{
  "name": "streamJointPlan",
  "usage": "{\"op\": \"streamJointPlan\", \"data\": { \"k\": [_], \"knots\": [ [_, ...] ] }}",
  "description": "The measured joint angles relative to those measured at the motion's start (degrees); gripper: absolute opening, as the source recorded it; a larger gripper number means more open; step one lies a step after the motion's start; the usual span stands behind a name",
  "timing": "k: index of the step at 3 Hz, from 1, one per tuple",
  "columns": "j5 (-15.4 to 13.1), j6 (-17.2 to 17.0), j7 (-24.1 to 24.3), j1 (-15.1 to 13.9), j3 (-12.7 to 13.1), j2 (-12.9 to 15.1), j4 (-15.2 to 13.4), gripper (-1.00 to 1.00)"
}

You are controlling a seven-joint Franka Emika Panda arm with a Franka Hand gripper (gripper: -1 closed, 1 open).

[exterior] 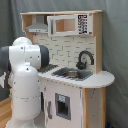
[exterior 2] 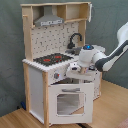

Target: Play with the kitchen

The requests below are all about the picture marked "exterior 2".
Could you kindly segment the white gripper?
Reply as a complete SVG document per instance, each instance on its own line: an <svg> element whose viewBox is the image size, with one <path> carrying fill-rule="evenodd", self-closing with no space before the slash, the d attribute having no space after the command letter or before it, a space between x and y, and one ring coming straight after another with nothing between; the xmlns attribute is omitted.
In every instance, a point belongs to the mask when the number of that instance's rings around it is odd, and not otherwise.
<svg viewBox="0 0 128 128"><path fill-rule="evenodd" d="M89 68L80 67L76 62L73 62L67 68L66 76L74 79L93 81L95 72Z"/></svg>

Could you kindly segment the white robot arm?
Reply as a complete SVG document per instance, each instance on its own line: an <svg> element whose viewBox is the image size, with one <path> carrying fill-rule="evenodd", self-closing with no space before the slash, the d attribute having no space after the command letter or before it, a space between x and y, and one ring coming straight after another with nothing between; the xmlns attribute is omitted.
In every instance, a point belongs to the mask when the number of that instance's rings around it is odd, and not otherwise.
<svg viewBox="0 0 128 128"><path fill-rule="evenodd" d="M77 62L73 62L67 69L69 78L92 81L94 72L89 70L94 66L99 72L108 71L113 64L128 50L128 22L117 32L118 46L108 56L104 49L96 45L85 45L81 48Z"/></svg>

